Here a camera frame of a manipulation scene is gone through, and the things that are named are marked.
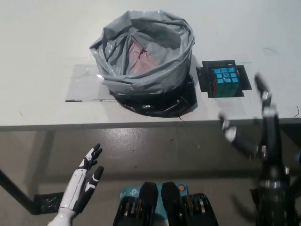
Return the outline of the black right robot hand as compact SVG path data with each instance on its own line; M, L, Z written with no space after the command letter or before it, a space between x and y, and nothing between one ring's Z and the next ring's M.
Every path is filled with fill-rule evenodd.
M262 169L259 184L263 187L279 188L289 186L289 171L283 163L282 139L278 111L272 101L272 93L260 73L254 76L255 85L260 94L262 133L260 142L249 139L234 126L224 114L219 114L222 131L226 140L252 160L260 158Z

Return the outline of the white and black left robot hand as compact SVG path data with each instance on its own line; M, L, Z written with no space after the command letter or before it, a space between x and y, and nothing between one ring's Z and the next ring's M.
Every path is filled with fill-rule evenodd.
M102 150L100 144L97 144L85 155L67 185L60 209L68 209L77 214L84 210L104 171L104 167L99 166L92 176L87 178L87 173L97 164L97 158Z

